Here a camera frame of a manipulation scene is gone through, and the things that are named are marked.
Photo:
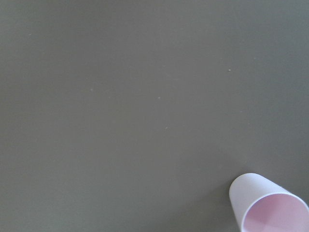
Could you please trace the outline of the pink plastic cup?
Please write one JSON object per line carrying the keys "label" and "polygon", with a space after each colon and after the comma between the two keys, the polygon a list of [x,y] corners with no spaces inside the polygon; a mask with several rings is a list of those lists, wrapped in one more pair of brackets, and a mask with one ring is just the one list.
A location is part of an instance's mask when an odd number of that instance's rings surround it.
{"label": "pink plastic cup", "polygon": [[229,188],[232,209],[241,232],[307,232],[309,207],[267,178],[247,173]]}

